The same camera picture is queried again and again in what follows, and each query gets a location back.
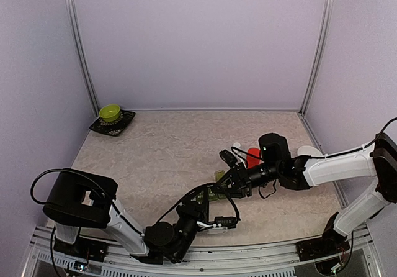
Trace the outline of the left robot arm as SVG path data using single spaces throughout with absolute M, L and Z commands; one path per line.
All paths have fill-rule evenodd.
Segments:
M 211 186 L 194 188 L 172 206 L 178 215 L 176 223 L 159 220 L 147 227 L 123 208 L 117 199 L 118 184 L 105 176 L 71 168 L 46 170 L 33 180 L 30 197 L 54 222 L 54 250 L 102 261 L 106 244 L 81 236 L 83 228 L 98 229 L 140 263 L 162 265 L 164 261 L 181 263 L 198 233 L 224 226 L 218 217 L 208 219 L 207 198 L 195 199 Z

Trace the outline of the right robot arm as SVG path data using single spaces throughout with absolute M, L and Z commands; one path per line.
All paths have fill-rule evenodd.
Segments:
M 278 181 L 286 189 L 301 191 L 334 181 L 373 177 L 373 183 L 354 202 L 329 220 L 317 241 L 318 250 L 331 254 L 353 230 L 396 202 L 396 143 L 384 131 L 360 147 L 333 155 L 290 154 L 287 139 L 276 133 L 259 140 L 260 164 L 246 168 L 231 151 L 220 152 L 230 167 L 220 180 L 233 198 L 249 197 L 252 189 Z

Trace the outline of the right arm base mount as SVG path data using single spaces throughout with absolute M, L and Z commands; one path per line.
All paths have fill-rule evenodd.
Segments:
M 350 244 L 347 240 L 336 243 L 334 240 L 325 240 L 320 237 L 299 241 L 296 247 L 299 260 L 308 261 L 348 251 Z

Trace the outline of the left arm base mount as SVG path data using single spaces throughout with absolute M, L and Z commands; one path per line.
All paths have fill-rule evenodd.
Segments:
M 64 253 L 72 257 L 84 259 L 88 262 L 98 261 L 103 262 L 108 249 L 105 242 L 98 240 L 89 240 L 88 238 L 79 237 L 74 244 L 64 243 L 56 239 L 54 250 L 56 252 Z

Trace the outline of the red pill bottle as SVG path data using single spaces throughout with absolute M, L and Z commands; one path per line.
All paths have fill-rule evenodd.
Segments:
M 261 163 L 261 151 L 258 148 L 249 148 L 248 154 L 246 155 L 247 168 L 252 168 Z

